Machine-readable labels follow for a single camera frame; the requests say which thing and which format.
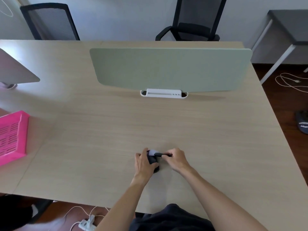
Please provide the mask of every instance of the chair backrest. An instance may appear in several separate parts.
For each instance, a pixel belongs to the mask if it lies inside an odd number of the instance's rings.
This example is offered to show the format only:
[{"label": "chair backrest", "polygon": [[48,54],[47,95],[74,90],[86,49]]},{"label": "chair backrest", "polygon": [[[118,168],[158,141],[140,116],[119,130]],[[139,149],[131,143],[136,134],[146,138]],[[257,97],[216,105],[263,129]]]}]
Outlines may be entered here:
[{"label": "chair backrest", "polygon": [[[189,27],[192,25],[197,30],[206,32],[208,39],[215,37],[218,23],[227,0],[177,0],[173,27]],[[186,33],[180,33],[181,37],[188,37]],[[202,40],[202,36],[189,36],[191,40]]]},{"label": "chair backrest", "polygon": [[20,10],[36,40],[80,40],[68,5],[39,3]]}]

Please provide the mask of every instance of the person's left hand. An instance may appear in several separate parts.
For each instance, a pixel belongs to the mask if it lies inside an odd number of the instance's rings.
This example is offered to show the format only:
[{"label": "person's left hand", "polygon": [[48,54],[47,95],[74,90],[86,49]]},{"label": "person's left hand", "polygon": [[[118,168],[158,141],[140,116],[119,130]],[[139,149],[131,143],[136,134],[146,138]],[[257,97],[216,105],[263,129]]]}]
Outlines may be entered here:
[{"label": "person's left hand", "polygon": [[143,149],[142,153],[135,155],[135,176],[132,181],[146,185],[153,175],[154,169],[159,166],[159,163],[150,164],[147,157],[147,148]]}]

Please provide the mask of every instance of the gray side table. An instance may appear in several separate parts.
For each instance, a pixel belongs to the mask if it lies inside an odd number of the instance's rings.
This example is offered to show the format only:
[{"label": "gray side table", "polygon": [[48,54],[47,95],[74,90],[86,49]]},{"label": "gray side table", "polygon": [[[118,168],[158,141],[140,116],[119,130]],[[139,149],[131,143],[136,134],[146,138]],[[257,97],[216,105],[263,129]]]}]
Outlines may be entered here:
[{"label": "gray side table", "polygon": [[272,68],[261,79],[261,84],[264,83],[267,78],[277,69],[277,67],[287,58],[287,56],[300,45],[308,45],[308,10],[295,9],[295,10],[270,10],[267,13],[271,20],[263,30],[262,34],[252,47],[252,51],[256,49],[268,29],[272,25],[273,21],[289,36],[292,44],[278,59],[278,61],[272,66]]}]

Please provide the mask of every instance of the power strip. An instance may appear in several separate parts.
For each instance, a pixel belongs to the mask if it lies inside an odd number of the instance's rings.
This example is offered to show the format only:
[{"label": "power strip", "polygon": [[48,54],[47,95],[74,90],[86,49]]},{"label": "power strip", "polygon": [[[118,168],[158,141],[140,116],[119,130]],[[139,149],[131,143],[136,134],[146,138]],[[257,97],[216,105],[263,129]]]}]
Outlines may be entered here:
[{"label": "power strip", "polygon": [[96,226],[93,224],[94,218],[95,216],[91,215],[87,221],[86,220],[80,221],[78,227],[84,231],[94,231],[96,228]]}]

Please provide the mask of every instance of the hand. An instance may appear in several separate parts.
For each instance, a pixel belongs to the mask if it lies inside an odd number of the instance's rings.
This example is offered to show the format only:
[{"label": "hand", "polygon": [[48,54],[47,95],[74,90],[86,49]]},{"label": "hand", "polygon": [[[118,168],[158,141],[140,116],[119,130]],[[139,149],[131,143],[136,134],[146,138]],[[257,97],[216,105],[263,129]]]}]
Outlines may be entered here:
[{"label": "hand", "polygon": [[162,158],[168,162],[172,169],[179,174],[182,174],[183,171],[192,169],[186,160],[184,151],[180,150],[178,147],[168,150],[165,153],[172,154],[172,156],[162,155]]},{"label": "hand", "polygon": [[135,155],[135,176],[133,182],[146,185],[153,175],[154,169],[159,166],[159,163],[150,164],[147,157],[147,148],[143,149],[142,153]]}]

